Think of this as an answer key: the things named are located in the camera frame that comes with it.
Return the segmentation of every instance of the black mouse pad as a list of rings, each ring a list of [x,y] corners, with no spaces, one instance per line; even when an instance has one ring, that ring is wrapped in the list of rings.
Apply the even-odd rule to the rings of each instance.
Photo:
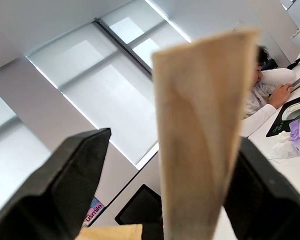
[[[292,101],[288,101],[282,106],[281,111],[279,112],[278,116],[274,120],[269,132],[266,134],[267,138],[278,135],[279,133],[281,133],[283,131],[290,132],[289,124],[291,122],[299,119],[300,115],[292,120],[286,120],[286,121],[282,120],[282,115],[288,107],[292,106],[293,104],[297,104],[297,103],[300,103],[300,97],[298,97]]]

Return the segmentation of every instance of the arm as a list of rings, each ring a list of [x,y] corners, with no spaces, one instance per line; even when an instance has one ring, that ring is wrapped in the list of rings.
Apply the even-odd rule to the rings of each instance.
[[[278,68],[273,70],[262,71],[263,77],[261,82],[269,85],[292,84],[296,81],[296,73],[287,68]]]
[[[276,108],[270,104],[266,104],[260,108],[255,114],[243,120],[241,136],[249,137],[254,133],[265,121],[276,112]]]

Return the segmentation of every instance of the person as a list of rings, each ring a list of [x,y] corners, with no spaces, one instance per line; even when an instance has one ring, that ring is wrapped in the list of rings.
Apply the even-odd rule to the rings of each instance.
[[[286,68],[262,71],[269,58],[264,46],[258,46],[257,61],[253,75],[253,87],[246,98],[245,119],[241,136],[254,133],[290,97],[291,83],[296,74]]]

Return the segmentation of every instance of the white shirt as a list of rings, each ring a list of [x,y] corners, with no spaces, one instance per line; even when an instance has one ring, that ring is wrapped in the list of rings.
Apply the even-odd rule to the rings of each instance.
[[[254,133],[277,110],[267,103],[268,98],[280,84],[293,83],[296,74],[292,70],[279,68],[263,71],[263,77],[246,98],[245,114],[241,136],[248,137]]]

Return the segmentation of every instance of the window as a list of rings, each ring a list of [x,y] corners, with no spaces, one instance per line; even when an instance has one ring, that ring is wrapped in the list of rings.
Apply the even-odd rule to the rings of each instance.
[[[50,151],[0,98],[0,209],[49,155]]]
[[[185,39],[145,1],[132,1],[28,56],[136,166],[158,150],[151,54]]]

